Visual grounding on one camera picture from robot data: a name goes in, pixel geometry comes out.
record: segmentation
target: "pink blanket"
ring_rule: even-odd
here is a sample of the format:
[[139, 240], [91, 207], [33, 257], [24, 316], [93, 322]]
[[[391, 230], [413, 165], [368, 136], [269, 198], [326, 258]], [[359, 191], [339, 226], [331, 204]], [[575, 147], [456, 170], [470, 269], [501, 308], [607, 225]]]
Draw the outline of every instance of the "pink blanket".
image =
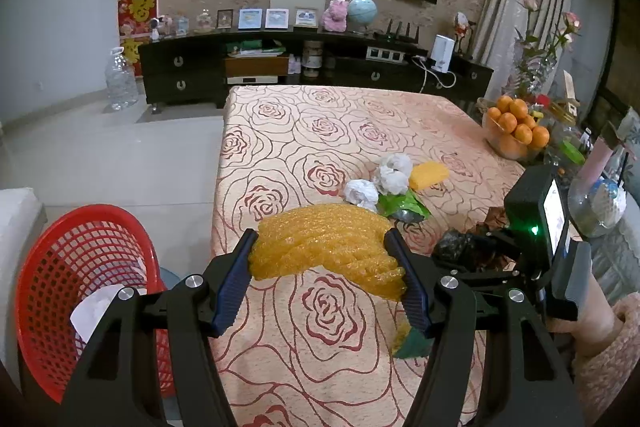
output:
[[[235, 87], [213, 215], [212, 253], [233, 250], [263, 217], [341, 201], [344, 184], [369, 178], [380, 156], [404, 152], [443, 162], [450, 177], [418, 193], [433, 215], [399, 225], [430, 253], [450, 227], [482, 221], [522, 173], [482, 139], [481, 128], [444, 98], [324, 86]], [[368, 295], [321, 267], [252, 282], [214, 358], [238, 425], [401, 426], [426, 359], [389, 348], [402, 305]], [[478, 405], [484, 336], [476, 335], [464, 423]]]

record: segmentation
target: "white wall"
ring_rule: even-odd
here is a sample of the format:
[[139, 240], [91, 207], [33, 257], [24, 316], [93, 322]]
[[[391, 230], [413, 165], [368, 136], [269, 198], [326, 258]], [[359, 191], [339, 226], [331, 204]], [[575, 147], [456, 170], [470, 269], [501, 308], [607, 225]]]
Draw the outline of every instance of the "white wall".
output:
[[566, 70], [574, 77], [575, 96], [580, 102], [580, 117], [593, 101], [609, 49], [614, 0], [571, 0], [571, 11], [580, 17], [580, 36], [572, 44], [573, 51], [560, 58], [551, 94], [564, 97]]
[[117, 0], [0, 0], [0, 121], [104, 89]]

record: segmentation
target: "yellow bubble wrap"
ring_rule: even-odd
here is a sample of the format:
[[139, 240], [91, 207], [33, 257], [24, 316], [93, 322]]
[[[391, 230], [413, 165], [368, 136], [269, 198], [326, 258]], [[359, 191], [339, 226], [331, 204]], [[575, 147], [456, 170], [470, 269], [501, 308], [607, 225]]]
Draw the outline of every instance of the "yellow bubble wrap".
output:
[[260, 222], [249, 268], [261, 280], [324, 266], [368, 293], [399, 301], [404, 268], [386, 253], [390, 228], [385, 217], [353, 204], [295, 208]]

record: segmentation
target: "picture frame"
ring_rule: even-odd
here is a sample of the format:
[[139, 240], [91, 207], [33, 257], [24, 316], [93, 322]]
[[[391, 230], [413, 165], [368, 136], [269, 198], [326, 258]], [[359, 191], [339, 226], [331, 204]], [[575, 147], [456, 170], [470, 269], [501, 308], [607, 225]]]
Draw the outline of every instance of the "picture frame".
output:
[[296, 8], [297, 28], [318, 28], [318, 10], [316, 8]]
[[234, 11], [231, 10], [218, 10], [218, 16], [216, 18], [216, 28], [219, 30], [226, 30], [234, 25]]
[[244, 8], [240, 10], [239, 30], [259, 30], [262, 28], [262, 8]]
[[267, 10], [267, 17], [264, 20], [264, 27], [271, 30], [288, 30], [289, 9], [269, 8]]

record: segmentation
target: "red plastic basket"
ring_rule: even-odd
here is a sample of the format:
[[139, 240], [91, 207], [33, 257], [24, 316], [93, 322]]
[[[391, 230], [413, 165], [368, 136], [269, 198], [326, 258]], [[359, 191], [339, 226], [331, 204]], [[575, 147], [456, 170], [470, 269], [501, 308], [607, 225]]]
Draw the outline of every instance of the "red plastic basket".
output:
[[[148, 293], [166, 289], [149, 236], [122, 208], [77, 208], [53, 223], [31, 248], [18, 279], [18, 343], [31, 374], [56, 402], [62, 402], [85, 346], [71, 325], [71, 312], [98, 288], [117, 283], [146, 287]], [[156, 346], [160, 389], [168, 396], [174, 380], [165, 330], [156, 331]]]

